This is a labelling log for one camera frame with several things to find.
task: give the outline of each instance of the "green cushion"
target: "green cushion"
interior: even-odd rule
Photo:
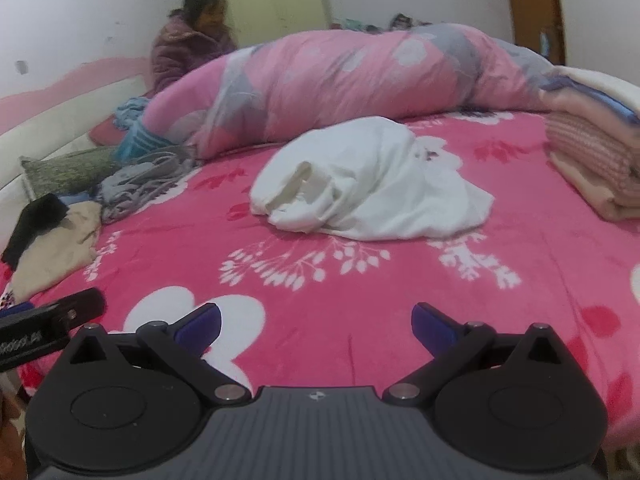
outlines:
[[[49,160],[22,156],[20,165],[30,200],[47,193],[73,195],[89,191],[121,168],[120,163],[111,159],[115,150],[110,146],[101,146]]]

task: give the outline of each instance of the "black cloth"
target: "black cloth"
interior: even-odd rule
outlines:
[[[18,223],[0,259],[15,271],[20,256],[35,237],[59,225],[68,210],[69,208],[53,193],[31,202],[20,213]]]

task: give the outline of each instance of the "crumpled white garment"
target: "crumpled white garment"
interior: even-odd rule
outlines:
[[[446,238],[484,223],[494,197],[402,124],[381,117],[312,130],[267,163],[251,208],[278,229],[353,240]]]

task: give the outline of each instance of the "girl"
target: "girl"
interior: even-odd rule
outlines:
[[[225,25],[226,0],[184,0],[160,31],[151,53],[152,95],[236,49]]]

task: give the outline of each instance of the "pink blanket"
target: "pink blanket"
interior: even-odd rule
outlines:
[[[463,177],[495,196],[482,229],[377,244],[277,232],[249,213],[249,188],[274,148],[255,150],[206,165],[105,227],[98,259],[36,300],[97,286],[112,331],[172,321],[213,300],[223,330],[205,359],[254,391],[381,392],[430,359],[411,333],[419,301],[501,332],[548,322],[606,402],[607,447],[637,442],[639,224],[601,221],[548,165],[539,116],[451,114],[410,127],[432,137],[434,158],[461,158]],[[27,386],[53,362],[24,368]]]
[[[455,24],[378,36],[316,30],[239,50],[194,70],[148,105],[118,156],[163,142],[200,158],[352,119],[393,120],[458,107],[542,110],[551,64],[526,49]]]

